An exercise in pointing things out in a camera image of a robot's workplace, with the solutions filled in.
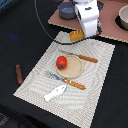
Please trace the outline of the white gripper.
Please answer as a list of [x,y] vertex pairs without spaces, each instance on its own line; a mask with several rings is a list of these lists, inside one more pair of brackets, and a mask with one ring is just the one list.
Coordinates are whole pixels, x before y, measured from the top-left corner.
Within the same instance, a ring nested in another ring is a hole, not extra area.
[[97,22],[99,10],[96,1],[77,1],[75,3],[75,13],[80,22],[80,26],[86,37],[94,36],[97,32]]

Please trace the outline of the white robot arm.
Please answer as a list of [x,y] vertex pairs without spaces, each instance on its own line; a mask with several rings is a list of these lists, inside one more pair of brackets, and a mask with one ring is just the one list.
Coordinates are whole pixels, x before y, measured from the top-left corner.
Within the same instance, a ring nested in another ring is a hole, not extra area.
[[75,13],[86,37],[94,36],[97,32],[99,10],[97,0],[73,0]]

